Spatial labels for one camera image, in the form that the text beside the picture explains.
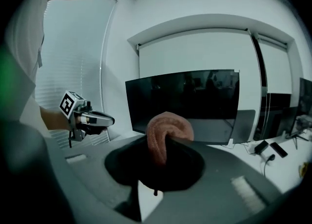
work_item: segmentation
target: roller blind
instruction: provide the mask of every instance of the roller blind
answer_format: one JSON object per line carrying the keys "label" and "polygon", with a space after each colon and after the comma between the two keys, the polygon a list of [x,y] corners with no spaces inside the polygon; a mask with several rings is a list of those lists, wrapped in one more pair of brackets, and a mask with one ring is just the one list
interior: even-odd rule
{"label": "roller blind", "polygon": [[[40,106],[58,110],[65,90],[75,91],[103,112],[101,66],[105,34],[115,0],[52,0],[44,15],[43,66],[35,96]],[[68,148],[68,131],[51,131],[60,148]],[[108,142],[108,132],[87,136],[73,147]]]}
{"label": "roller blind", "polygon": [[259,42],[265,64],[268,93],[292,94],[292,73],[287,51],[270,42]]}
{"label": "roller blind", "polygon": [[238,110],[254,110],[253,139],[261,105],[258,59],[246,31],[204,29],[181,32],[140,46],[140,78],[213,69],[239,70]]}

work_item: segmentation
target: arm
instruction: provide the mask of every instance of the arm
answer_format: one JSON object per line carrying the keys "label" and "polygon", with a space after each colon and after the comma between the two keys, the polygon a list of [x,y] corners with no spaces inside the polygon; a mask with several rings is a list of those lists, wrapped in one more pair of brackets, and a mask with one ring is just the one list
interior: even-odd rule
{"label": "arm", "polygon": [[60,111],[52,111],[40,107],[40,113],[48,130],[64,129],[70,131],[68,120]]}

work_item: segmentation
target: pink towel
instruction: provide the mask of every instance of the pink towel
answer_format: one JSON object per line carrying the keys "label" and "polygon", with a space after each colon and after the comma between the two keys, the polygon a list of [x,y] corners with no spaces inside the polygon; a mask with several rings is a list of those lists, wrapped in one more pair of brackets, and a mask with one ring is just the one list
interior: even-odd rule
{"label": "pink towel", "polygon": [[147,144],[151,157],[157,166],[165,166],[167,161],[166,136],[194,140],[191,124],[183,117],[171,112],[155,116],[147,125]]}

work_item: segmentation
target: monitor stand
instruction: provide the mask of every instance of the monitor stand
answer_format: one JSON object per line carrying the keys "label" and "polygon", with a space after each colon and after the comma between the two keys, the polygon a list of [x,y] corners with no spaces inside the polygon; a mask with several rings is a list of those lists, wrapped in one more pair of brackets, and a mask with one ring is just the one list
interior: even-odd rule
{"label": "monitor stand", "polygon": [[304,137],[302,137],[302,136],[299,136],[299,135],[294,135],[294,136],[292,136],[292,137],[293,137],[293,138],[299,138],[299,139],[302,139],[302,140],[305,140],[305,141],[309,142],[308,139],[306,139],[306,138],[304,138]]}

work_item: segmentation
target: power adapter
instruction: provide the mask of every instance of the power adapter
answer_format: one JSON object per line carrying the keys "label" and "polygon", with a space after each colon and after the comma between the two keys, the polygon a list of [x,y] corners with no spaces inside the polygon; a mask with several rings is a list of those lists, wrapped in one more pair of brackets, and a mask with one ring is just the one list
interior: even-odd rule
{"label": "power adapter", "polygon": [[254,148],[254,153],[260,155],[268,146],[269,144],[264,140]]}

